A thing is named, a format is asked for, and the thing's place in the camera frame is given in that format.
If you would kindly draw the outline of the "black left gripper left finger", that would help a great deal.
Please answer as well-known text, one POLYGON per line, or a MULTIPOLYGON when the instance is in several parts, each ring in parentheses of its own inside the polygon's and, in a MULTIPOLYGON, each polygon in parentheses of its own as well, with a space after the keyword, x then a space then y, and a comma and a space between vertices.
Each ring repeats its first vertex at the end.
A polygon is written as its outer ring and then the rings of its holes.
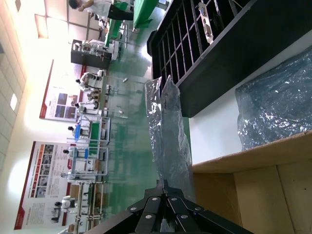
POLYGON ((160 229, 163 186, 160 180, 156 186, 144 192, 144 198, 130 205, 101 224, 87 231, 88 234, 151 234, 160 229))

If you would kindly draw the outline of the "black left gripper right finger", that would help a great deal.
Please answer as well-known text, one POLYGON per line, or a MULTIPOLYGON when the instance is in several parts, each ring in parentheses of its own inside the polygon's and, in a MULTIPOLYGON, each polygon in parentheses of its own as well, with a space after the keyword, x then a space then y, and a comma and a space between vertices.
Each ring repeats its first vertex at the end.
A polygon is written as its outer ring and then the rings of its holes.
POLYGON ((182 190, 170 187, 163 181, 167 199, 165 217, 176 224, 175 230, 186 234, 250 234, 241 226, 186 199, 182 190))

